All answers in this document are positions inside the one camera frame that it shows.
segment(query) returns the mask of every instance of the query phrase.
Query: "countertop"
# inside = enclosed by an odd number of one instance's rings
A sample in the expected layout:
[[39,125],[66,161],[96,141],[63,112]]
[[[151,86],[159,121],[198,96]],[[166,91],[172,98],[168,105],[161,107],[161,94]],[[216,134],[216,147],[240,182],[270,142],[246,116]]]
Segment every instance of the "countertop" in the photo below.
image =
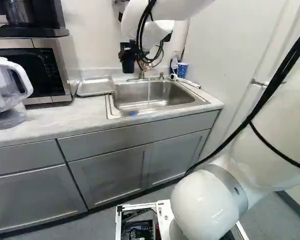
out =
[[27,109],[25,122],[9,129],[0,130],[0,147],[65,138],[223,108],[224,104],[207,92],[189,85],[185,86],[211,104],[163,110],[149,115],[108,119],[104,95],[77,97],[69,105]]

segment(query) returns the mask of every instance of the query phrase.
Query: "stainless steel sink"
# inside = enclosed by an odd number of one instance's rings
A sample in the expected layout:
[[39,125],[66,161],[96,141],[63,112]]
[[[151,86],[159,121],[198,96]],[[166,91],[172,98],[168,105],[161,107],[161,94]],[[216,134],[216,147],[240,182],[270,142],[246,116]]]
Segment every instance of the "stainless steel sink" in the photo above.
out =
[[155,113],[210,104],[186,87],[170,80],[135,80],[115,82],[112,95],[106,96],[108,118]]

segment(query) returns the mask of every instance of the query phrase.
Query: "blue cup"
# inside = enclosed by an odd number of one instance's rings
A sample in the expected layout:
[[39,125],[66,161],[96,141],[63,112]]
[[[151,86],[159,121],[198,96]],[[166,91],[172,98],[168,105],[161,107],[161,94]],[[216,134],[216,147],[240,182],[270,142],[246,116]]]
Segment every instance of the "blue cup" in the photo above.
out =
[[178,63],[178,78],[185,79],[189,64],[185,62]]

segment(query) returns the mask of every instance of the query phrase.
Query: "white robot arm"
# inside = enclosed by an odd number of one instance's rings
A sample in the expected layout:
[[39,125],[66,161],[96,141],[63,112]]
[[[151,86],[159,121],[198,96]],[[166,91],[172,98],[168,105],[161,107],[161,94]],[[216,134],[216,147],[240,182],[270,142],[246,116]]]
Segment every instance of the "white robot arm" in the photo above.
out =
[[[186,20],[208,6],[214,0],[158,0],[151,10],[152,19],[148,19],[144,27],[144,50],[153,46],[170,34],[174,22]],[[130,0],[124,10],[121,20],[123,35],[135,39],[139,20],[147,7],[149,0]]]
[[[166,37],[174,29],[175,20],[189,19],[213,1],[129,0],[121,18],[122,33],[131,39],[120,43],[119,59],[123,72],[133,73],[136,60],[150,64],[158,59]],[[158,52],[153,58],[148,58],[154,46],[159,46]]]
[[[144,25],[144,46],[151,48],[166,36],[165,21],[187,19],[211,2],[158,0],[151,10],[154,21]],[[126,36],[137,36],[148,3],[130,0],[121,22]],[[170,199],[175,217],[171,240],[218,240],[267,194],[300,184],[300,69],[276,91],[299,56],[300,38],[257,103],[258,110],[231,135],[236,138],[230,151],[176,185]]]

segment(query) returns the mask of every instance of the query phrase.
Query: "gray floor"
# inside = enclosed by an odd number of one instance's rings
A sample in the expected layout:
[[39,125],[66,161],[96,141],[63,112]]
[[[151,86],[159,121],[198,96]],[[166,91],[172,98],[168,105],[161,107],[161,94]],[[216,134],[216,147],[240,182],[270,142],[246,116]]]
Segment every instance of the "gray floor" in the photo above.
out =
[[[169,199],[173,186],[128,203]],[[300,218],[276,194],[259,202],[240,220],[250,240],[300,240]],[[114,240],[115,207],[52,228],[6,240]]]

